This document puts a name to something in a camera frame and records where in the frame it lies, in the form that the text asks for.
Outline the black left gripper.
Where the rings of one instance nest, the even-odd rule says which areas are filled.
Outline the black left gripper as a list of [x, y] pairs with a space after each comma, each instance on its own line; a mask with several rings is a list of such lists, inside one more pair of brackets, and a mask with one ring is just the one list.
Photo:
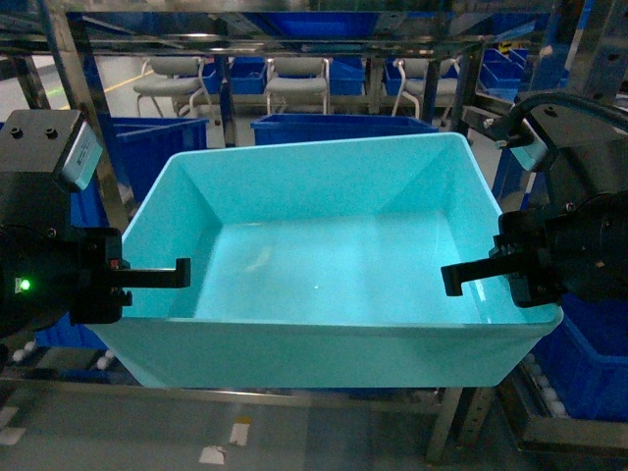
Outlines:
[[189, 288], [190, 259], [174, 268], [131, 269], [123, 258], [122, 233], [115, 228], [82, 228], [80, 282], [70, 311], [72, 325], [109, 325], [120, 321], [132, 295], [123, 288]]

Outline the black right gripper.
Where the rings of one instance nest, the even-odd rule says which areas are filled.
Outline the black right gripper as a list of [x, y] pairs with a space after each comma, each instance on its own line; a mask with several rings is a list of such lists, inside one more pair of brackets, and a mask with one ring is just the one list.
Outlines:
[[559, 305], [564, 288], [550, 266], [543, 216], [541, 209], [501, 214], [491, 258], [441, 267], [446, 295], [461, 296], [464, 283], [504, 275], [517, 307]]

